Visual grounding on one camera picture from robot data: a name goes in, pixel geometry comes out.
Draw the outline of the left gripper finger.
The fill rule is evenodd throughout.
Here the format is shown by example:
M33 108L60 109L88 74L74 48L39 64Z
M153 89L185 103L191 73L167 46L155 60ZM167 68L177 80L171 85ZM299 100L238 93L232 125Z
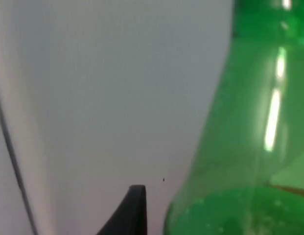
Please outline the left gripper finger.
M146 235L146 187L131 185L118 208L98 232L99 235Z

